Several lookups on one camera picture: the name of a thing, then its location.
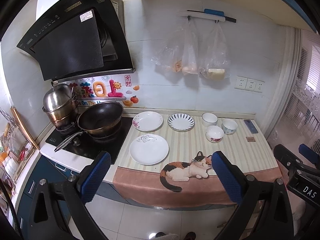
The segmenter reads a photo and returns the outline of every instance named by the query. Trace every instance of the black wok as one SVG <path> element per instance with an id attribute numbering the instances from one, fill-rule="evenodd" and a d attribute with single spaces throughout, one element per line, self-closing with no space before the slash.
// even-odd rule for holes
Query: black wok
<path id="1" fill-rule="evenodd" d="M 114 132 L 114 128 L 120 122 L 123 107 L 116 102 L 103 102 L 86 109 L 78 118 L 80 132 L 66 138 L 54 151 L 64 148 L 74 137 L 87 132 L 93 137 L 105 137 Z"/>

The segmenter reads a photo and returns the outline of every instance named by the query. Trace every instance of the stacked pot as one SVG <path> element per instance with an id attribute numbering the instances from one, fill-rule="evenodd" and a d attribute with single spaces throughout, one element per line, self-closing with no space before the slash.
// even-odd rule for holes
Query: stacked pot
<path id="1" fill-rule="evenodd" d="M 42 110 L 55 127 L 75 122 L 79 113 L 77 96 L 67 84 L 58 84 L 44 95 Z"/>

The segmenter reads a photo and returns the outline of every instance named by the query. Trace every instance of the black cable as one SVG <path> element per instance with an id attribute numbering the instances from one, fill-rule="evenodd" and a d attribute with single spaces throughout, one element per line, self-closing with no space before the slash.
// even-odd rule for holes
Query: black cable
<path id="1" fill-rule="evenodd" d="M 11 214 L 12 214 L 12 218 L 13 218 L 13 222 L 14 222 L 14 225 L 15 225 L 15 231 L 17 232 L 17 234 L 21 237 L 21 239 L 23 240 L 23 235 L 22 235 L 22 232 L 21 232 L 21 228 L 20 228 L 20 225 L 19 225 L 19 222 L 18 222 L 18 217 L 17 217 L 17 214 L 16 214 L 16 211 L 14 210 L 14 206 L 11 202 L 11 198 L 9 197 L 9 194 L 7 192 L 7 189 L 5 188 L 2 180 L 0 179 L 0 188 L 5 196 L 5 198 L 7 199 L 7 202 L 9 204 L 9 207 L 10 207 L 10 210 L 11 210 Z"/>

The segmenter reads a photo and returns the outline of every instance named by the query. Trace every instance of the wok handle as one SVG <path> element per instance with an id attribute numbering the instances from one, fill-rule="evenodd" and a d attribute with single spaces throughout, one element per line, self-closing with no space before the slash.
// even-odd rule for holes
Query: wok handle
<path id="1" fill-rule="evenodd" d="M 66 138 L 62 143 L 60 143 L 55 149 L 54 152 L 57 152 L 59 150 L 61 150 L 62 148 L 64 148 L 65 146 L 67 146 L 67 144 L 77 135 L 81 135 L 83 134 L 84 131 L 80 131 L 80 132 L 76 132 L 73 135 L 70 135 L 68 138 Z"/>

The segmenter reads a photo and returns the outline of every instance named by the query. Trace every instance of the striped rim plate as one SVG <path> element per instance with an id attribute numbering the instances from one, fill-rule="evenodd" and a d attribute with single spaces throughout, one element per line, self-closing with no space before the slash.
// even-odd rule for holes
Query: striped rim plate
<path id="1" fill-rule="evenodd" d="M 173 114 L 168 118 L 169 126 L 176 131 L 188 131 L 195 125 L 195 120 L 188 114 Z"/>

